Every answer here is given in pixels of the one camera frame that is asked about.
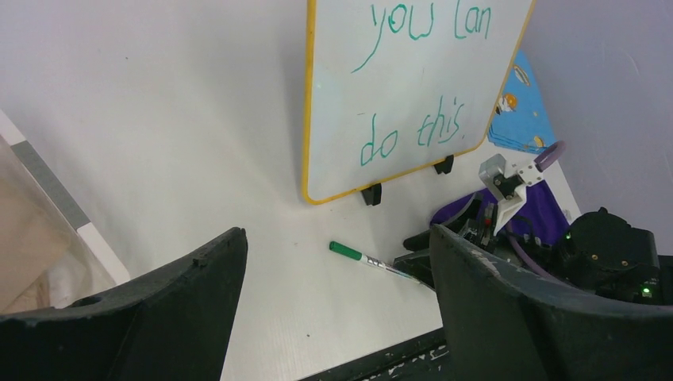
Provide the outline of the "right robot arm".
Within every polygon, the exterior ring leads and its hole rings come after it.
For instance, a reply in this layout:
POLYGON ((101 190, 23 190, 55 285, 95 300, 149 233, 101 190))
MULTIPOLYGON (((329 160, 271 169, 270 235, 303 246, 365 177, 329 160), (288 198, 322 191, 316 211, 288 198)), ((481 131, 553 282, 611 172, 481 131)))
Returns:
POLYGON ((605 208, 569 222, 554 197, 536 191, 499 232, 496 202, 481 190, 431 219, 475 246, 543 277, 597 296, 672 305, 672 259, 659 256, 651 232, 605 208))

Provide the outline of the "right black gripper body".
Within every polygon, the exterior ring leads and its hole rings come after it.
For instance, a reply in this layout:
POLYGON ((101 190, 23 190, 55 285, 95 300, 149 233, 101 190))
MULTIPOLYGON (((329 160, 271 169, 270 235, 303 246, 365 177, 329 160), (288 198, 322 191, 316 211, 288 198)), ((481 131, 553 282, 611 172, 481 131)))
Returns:
POLYGON ((515 216, 511 228, 495 231, 496 204, 472 197, 457 213, 457 233, 475 246, 523 268, 531 268, 512 246, 513 238, 530 261, 548 268, 552 258, 552 246, 541 240, 541 230, 536 229, 530 218, 515 216))

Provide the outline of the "yellow framed whiteboard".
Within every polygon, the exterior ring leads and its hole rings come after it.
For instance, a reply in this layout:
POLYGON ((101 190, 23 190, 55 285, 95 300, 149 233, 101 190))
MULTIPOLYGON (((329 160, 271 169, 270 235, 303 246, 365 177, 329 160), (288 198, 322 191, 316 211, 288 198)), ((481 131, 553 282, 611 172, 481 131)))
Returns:
POLYGON ((302 195, 363 191, 483 142, 533 1, 310 1, 302 195))

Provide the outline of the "green marker cap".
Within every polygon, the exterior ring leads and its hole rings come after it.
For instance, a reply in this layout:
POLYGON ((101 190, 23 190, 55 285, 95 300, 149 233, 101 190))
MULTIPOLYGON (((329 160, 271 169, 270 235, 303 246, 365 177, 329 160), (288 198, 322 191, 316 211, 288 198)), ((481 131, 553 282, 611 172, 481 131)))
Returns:
POLYGON ((359 252, 353 248, 349 248, 348 246, 336 241, 329 242, 329 250, 352 260, 361 261, 363 259, 362 252, 359 252))

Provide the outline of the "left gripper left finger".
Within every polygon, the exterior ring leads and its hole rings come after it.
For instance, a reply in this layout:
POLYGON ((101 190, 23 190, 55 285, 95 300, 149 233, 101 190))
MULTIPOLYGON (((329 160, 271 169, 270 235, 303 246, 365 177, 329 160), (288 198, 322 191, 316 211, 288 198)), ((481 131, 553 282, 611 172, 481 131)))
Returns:
POLYGON ((1 317, 4 380, 218 380, 244 282, 235 227, 62 309, 1 317))

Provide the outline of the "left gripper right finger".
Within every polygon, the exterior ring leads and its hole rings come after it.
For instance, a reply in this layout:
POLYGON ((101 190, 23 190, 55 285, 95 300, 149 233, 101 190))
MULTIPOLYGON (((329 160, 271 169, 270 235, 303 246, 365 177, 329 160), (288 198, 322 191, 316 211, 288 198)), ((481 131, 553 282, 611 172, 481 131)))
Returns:
POLYGON ((458 380, 669 380, 672 311, 543 278, 434 225, 429 256, 458 380))

